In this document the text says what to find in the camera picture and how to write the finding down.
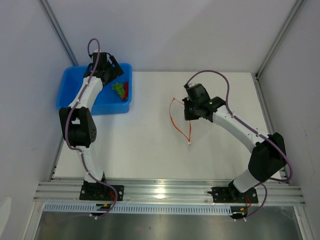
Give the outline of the clear zip top bag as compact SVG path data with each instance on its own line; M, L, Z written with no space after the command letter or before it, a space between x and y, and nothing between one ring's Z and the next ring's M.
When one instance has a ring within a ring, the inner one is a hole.
M212 129L210 123L206 123L202 118L185 120L184 110L183 101L173 97L168 106L170 134L181 145L191 147L209 136Z

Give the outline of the green grape bunch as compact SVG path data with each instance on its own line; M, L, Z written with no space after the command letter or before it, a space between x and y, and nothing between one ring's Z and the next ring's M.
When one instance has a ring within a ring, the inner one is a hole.
M125 95L125 84L124 83L114 83L112 84L112 89L122 98Z

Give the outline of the red chili pepper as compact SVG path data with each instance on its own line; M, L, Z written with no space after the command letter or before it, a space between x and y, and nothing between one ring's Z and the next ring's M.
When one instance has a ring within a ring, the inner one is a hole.
M121 98L122 101L126 100L129 95L129 82L128 81L123 84L123 89L124 89L124 93Z

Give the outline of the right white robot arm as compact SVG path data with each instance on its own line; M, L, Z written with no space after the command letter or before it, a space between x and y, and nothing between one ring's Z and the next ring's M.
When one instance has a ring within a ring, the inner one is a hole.
M200 118L208 120L228 131L250 152L247 169L229 183L228 196L232 201L241 201L249 189L271 180L276 172L288 164L282 135L258 131L235 115L222 98L192 101L185 97L182 102L187 121Z

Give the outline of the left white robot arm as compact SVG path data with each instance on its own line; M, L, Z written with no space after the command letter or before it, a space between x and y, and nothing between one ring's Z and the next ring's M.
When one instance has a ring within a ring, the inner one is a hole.
M91 188L90 192L97 200L103 200L108 196L110 185L92 150L97 138L92 108L103 88L124 71L114 56L107 52L97 49L89 56L92 63L83 75L80 90L68 107L60 108L59 119L66 145L77 152L85 170L84 187Z

